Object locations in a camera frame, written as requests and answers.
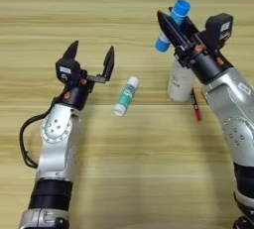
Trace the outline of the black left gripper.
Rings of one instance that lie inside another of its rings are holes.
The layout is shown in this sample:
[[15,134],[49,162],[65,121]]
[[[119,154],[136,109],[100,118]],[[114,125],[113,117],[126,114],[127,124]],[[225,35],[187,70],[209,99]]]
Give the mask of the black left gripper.
[[[75,59],[78,48],[78,41],[74,41],[63,54],[63,58]],[[114,47],[111,46],[105,56],[103,63],[104,71],[97,76],[88,75],[86,70],[81,72],[77,83],[74,85],[68,84],[63,93],[55,99],[55,103],[69,106],[81,111],[86,103],[88,95],[92,92],[94,84],[105,83],[110,80],[114,67]]]

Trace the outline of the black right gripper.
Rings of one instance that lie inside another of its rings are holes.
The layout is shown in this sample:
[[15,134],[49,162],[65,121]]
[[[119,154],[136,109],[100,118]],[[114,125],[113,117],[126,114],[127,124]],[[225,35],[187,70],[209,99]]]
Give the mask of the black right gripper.
[[232,67],[220,52],[193,36],[198,29],[188,16],[190,9],[170,7],[169,10],[171,17],[158,11],[157,18],[162,32],[175,47],[175,57],[182,67],[189,68],[202,84],[209,84]]

